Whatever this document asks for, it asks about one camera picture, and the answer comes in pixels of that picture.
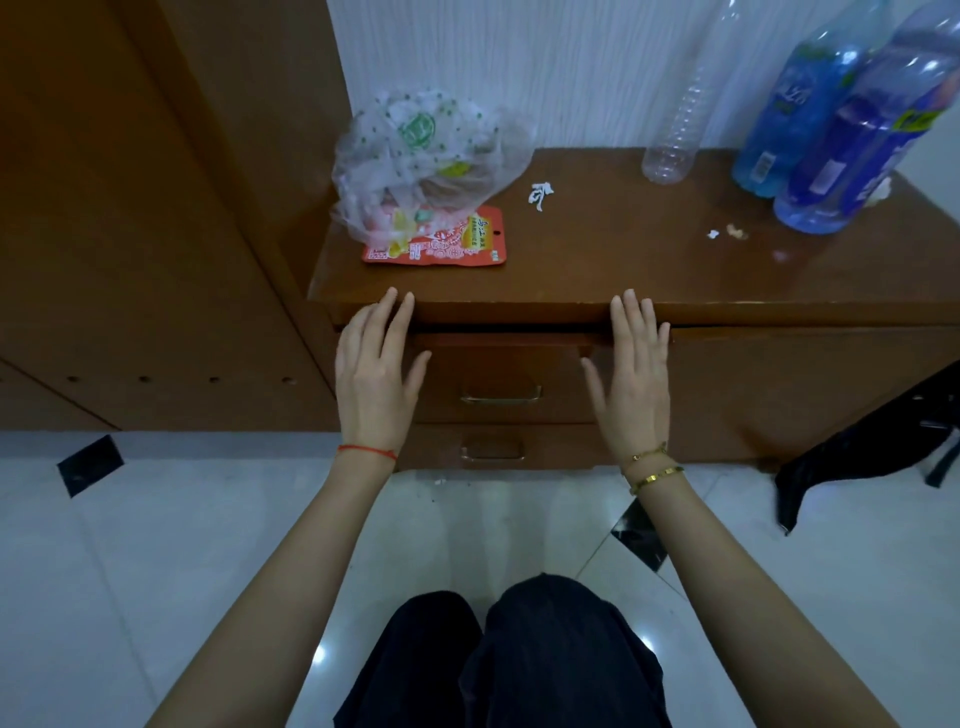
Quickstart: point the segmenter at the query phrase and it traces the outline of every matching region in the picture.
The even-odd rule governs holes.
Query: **blue bottle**
[[[897,28],[777,196],[799,231],[843,229],[960,91],[960,0],[935,0]]]
[[[872,52],[893,31],[890,0],[857,0],[794,50],[733,166],[733,179],[772,198],[823,133]]]

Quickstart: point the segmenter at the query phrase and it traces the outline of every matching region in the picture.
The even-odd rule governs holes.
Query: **tile floor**
[[[121,433],[126,465],[72,500],[56,464],[88,434],[0,434],[0,724],[141,726],[316,494],[337,438]],[[906,725],[960,714],[960,468],[829,483],[784,538],[768,476],[691,481]],[[480,614],[541,571],[620,607],[664,670],[677,728],[750,719],[667,561],[611,537],[612,470],[396,475],[374,506],[291,726],[328,726],[406,598],[453,589]]]

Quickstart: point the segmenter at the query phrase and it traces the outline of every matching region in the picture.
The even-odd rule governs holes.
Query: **bracelet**
[[[668,475],[673,475],[674,473],[682,473],[683,471],[684,471],[684,466],[675,465],[672,468],[667,468],[666,470],[660,471],[659,473],[648,475],[647,477],[643,478],[639,482],[634,483],[630,486],[630,495],[636,497],[636,495],[639,494],[640,492],[640,488],[642,488],[644,485],[650,485],[650,483],[654,482],[655,480],[660,480],[662,477],[667,477]]]
[[[384,457],[389,457],[391,460],[396,462],[396,453],[388,449],[377,449],[377,448],[368,448],[364,445],[341,445],[337,448],[337,452],[345,449],[359,449],[364,452],[375,452],[378,455],[383,455]]]
[[[660,443],[660,446],[658,448],[648,449],[646,452],[642,452],[639,455],[634,455],[632,458],[630,458],[630,460],[631,462],[635,463],[637,460],[642,460],[645,457],[649,457],[650,455],[656,455],[656,454],[661,454],[661,455],[667,454],[666,441],[663,441],[662,443]]]

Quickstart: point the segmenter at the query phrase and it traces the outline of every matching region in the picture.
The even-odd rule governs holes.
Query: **person's left hand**
[[[387,328],[395,300],[396,289],[390,288],[380,303],[361,308],[350,319],[337,345],[336,373],[344,444],[397,454],[413,422],[430,352],[422,352],[414,360],[404,383],[400,366],[414,295],[403,297]]]

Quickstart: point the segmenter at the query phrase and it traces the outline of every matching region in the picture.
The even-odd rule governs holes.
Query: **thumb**
[[[584,375],[587,377],[587,391],[590,394],[590,401],[593,402],[593,413],[599,418],[600,414],[607,409],[606,397],[603,393],[603,382],[600,381],[600,373],[596,366],[586,357],[580,360],[584,366]]]
[[[433,352],[420,352],[414,359],[413,366],[410,367],[410,373],[407,375],[407,381],[403,385],[403,391],[409,401],[417,401],[420,395],[420,388],[423,385],[423,378],[426,376],[426,363],[430,361]]]

